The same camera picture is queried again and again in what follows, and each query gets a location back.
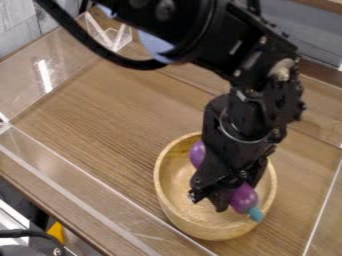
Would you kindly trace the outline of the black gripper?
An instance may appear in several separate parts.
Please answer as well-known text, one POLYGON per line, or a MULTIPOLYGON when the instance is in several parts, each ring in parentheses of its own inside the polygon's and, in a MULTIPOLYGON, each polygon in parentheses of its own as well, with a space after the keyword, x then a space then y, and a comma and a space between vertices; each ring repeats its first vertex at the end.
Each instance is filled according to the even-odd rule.
POLYGON ((248 182, 257 187, 278 138, 273 118, 257 101, 244 102, 233 94, 214 98, 205 107, 201 141, 205 160, 190 178, 194 203, 209 199, 217 212, 229 209, 234 190, 248 182))

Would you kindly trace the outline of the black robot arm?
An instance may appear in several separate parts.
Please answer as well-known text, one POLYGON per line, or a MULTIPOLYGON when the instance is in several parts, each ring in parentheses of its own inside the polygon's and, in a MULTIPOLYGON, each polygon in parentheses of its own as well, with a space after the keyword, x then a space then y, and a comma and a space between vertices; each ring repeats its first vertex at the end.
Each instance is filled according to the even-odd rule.
POLYGON ((55 0, 35 0, 74 38, 114 64, 142 71, 193 63, 231 84, 205 107, 205 159, 190 179, 194 202, 217 211, 244 184, 257 185, 268 158, 306 109, 297 46, 261 15, 260 0, 94 0, 134 27, 151 56, 130 59, 109 50, 55 0))

